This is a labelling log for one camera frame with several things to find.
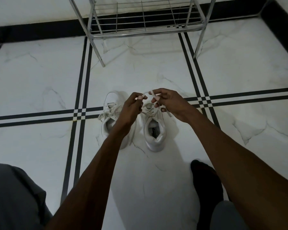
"shoe insole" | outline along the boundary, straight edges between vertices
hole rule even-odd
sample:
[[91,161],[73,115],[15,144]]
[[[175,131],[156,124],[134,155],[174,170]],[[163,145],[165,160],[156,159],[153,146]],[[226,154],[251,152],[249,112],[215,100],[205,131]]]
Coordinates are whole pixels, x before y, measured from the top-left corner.
[[157,139],[157,137],[160,135],[159,123],[156,120],[150,121],[150,123],[148,124],[148,132],[155,139]]
[[115,124],[115,120],[113,120],[113,119],[109,119],[106,122],[106,126],[107,126],[107,129],[108,129],[108,132],[110,132],[112,130],[114,124]]

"white sneaker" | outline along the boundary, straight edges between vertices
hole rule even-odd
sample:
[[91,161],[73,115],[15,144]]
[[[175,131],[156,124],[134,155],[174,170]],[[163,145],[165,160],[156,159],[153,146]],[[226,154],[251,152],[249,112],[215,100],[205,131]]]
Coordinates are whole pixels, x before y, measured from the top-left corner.
[[[98,116],[98,120],[102,121],[102,142],[109,136],[112,127],[116,123],[116,120],[119,118],[119,114],[122,111],[124,102],[124,97],[115,91],[107,94],[104,102],[104,112]],[[128,138],[128,135],[124,137],[120,149],[123,149],[127,146]]]
[[146,145],[151,151],[159,152],[164,148],[166,138],[162,112],[149,102],[143,105],[142,110],[141,119]]

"metal shoe rack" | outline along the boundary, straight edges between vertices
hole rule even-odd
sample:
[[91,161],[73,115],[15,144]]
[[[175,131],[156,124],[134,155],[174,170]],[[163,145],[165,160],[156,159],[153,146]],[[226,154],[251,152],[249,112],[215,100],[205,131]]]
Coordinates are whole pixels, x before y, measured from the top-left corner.
[[200,31],[194,57],[197,57],[216,0],[211,0],[206,16],[197,0],[156,0],[91,5],[88,25],[74,0],[70,4],[79,19],[101,65],[104,62],[94,39]]

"black sock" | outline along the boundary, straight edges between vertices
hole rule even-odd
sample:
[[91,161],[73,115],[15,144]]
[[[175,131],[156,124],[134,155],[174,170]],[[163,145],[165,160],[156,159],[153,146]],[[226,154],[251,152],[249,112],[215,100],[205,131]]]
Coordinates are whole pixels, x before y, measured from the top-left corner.
[[216,205],[223,201],[223,188],[216,171],[207,164],[191,162],[193,185],[200,200],[200,218],[197,230],[209,230],[211,216]]

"floor tile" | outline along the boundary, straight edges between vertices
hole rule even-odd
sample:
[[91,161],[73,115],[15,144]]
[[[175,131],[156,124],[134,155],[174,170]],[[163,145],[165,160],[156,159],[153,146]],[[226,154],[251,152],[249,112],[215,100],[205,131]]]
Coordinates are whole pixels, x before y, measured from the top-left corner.
[[[189,125],[163,116],[167,129],[163,151],[148,150],[138,117],[133,142],[119,152],[103,229],[111,229],[113,219],[119,229],[122,225],[126,229],[196,228],[199,200],[190,162],[196,158],[211,162]],[[86,120],[80,174],[102,144],[100,126],[97,119]]]
[[288,53],[261,19],[208,24],[198,64],[209,95],[288,87]]
[[0,163],[22,168],[47,193],[54,214],[60,206],[72,122],[0,128]]
[[113,90],[146,92],[170,88],[183,97],[195,96],[178,34],[95,40],[106,67],[93,51],[88,107],[103,106]]
[[0,116],[73,109],[84,37],[0,49]]
[[288,100],[214,109],[227,135],[288,179]]

